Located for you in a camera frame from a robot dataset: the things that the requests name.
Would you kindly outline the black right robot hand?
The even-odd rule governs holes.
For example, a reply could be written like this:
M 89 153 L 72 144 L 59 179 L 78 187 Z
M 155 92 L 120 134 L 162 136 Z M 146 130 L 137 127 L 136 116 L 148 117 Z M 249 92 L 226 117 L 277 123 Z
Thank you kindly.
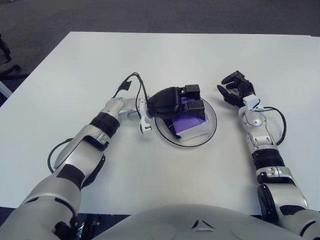
M 225 77 L 221 84 L 217 89 L 223 100 L 232 106 L 241 108 L 245 105 L 245 97 L 256 94 L 253 84 L 238 70 Z

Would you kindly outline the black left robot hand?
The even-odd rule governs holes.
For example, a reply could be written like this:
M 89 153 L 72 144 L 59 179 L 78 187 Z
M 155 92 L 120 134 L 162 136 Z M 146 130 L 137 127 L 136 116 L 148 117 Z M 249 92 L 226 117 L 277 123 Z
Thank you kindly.
M 206 121 L 205 105 L 197 84 L 157 92 L 147 100 L 147 113 L 150 117 L 162 119 L 176 139 L 181 138 L 178 133 Z

